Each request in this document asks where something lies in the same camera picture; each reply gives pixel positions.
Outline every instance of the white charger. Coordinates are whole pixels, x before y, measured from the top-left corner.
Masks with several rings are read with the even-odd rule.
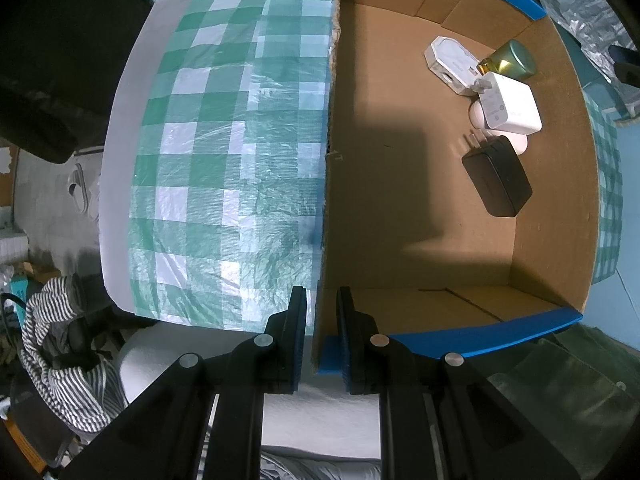
[[[476,94],[471,87],[481,75],[478,70],[478,58],[459,41],[438,36],[424,51],[424,59],[427,60],[429,70],[456,94]]]
[[[489,129],[523,135],[542,129],[538,107],[528,85],[488,72],[476,80],[473,89],[480,95]]]

